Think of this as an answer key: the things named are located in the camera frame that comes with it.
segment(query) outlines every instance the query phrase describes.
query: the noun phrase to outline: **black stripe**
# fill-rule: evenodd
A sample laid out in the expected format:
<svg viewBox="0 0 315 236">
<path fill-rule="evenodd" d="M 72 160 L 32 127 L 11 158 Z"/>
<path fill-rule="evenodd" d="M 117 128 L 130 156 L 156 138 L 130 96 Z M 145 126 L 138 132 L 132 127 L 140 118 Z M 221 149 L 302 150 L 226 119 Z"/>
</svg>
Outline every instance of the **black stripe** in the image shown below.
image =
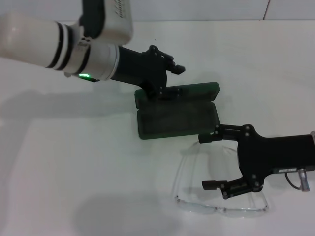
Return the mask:
<svg viewBox="0 0 315 236">
<path fill-rule="evenodd" d="M 47 66 L 47 68 L 53 68 L 57 64 L 59 57 L 60 57 L 60 54 L 61 54 L 61 50 L 63 49 L 63 27 L 59 22 L 56 22 L 56 23 L 57 23 L 58 29 L 59 29 L 59 43 L 58 43 L 58 48 L 55 52 L 54 59 L 50 63 L 50 65 Z"/>
<path fill-rule="evenodd" d="M 72 28 L 67 25 L 66 25 L 66 28 L 68 30 L 68 49 L 67 49 L 67 52 L 65 54 L 62 64 L 56 70 L 63 70 L 68 65 L 68 62 L 70 60 L 70 56 L 73 50 L 73 31 L 72 31 Z"/>
<path fill-rule="evenodd" d="M 90 52 L 91 52 L 91 47 L 89 47 L 88 50 L 85 52 L 82 64 L 81 64 L 80 68 L 74 73 L 74 75 L 81 74 L 82 71 L 85 69 L 85 67 L 87 66 L 87 63 L 89 61 Z"/>
</svg>

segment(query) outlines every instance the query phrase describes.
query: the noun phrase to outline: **white wall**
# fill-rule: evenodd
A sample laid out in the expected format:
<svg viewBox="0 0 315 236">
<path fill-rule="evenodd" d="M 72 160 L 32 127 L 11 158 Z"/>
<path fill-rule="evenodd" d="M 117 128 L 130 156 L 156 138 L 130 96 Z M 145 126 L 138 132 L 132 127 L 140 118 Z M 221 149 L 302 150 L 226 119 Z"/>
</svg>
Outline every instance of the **white wall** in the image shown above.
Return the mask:
<svg viewBox="0 0 315 236">
<path fill-rule="evenodd" d="M 271 0 L 266 20 L 315 20 L 315 0 Z"/>
<path fill-rule="evenodd" d="M 135 21 L 261 20 L 268 0 L 131 0 Z M 0 14 L 19 10 L 42 18 L 75 21 L 81 0 L 0 0 Z"/>
</svg>

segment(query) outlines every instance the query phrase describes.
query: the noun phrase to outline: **green led light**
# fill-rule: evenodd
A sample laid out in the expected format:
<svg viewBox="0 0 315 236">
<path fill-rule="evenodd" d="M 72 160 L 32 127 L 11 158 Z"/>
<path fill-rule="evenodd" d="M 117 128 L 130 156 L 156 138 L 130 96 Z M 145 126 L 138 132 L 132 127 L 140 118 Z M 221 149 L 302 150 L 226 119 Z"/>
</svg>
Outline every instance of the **green led light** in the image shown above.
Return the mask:
<svg viewBox="0 0 315 236">
<path fill-rule="evenodd" d="M 80 77 L 90 77 L 89 74 L 79 74 Z"/>
</svg>

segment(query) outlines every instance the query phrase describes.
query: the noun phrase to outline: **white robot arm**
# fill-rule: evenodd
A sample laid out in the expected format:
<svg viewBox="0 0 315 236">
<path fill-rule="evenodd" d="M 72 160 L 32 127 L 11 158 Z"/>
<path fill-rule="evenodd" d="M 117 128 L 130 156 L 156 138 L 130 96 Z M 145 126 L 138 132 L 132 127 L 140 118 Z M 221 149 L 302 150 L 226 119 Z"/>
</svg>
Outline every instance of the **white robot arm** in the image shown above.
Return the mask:
<svg viewBox="0 0 315 236">
<path fill-rule="evenodd" d="M 121 47 L 133 34 L 129 0 L 82 0 L 71 26 L 19 13 L 0 16 L 0 57 L 63 71 L 92 82 L 113 79 L 140 86 L 149 98 L 165 94 L 166 71 L 181 74 L 173 57 L 151 46 Z"/>
<path fill-rule="evenodd" d="M 129 0 L 83 0 L 83 15 L 68 26 L 19 13 L 0 17 L 0 56 L 66 75 L 110 79 L 119 48 L 132 37 Z"/>
</svg>

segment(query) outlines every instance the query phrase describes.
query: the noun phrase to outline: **label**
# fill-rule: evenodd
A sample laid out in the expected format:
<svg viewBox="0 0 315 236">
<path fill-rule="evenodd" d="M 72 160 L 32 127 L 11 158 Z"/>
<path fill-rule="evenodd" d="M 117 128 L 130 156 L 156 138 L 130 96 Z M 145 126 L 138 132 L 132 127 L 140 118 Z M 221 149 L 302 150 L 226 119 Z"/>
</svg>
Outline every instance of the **label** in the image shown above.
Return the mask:
<svg viewBox="0 0 315 236">
<path fill-rule="evenodd" d="M 284 172 L 295 172 L 296 168 L 294 169 L 283 169 L 283 170 L 279 170 L 279 173 L 284 173 Z"/>
</svg>

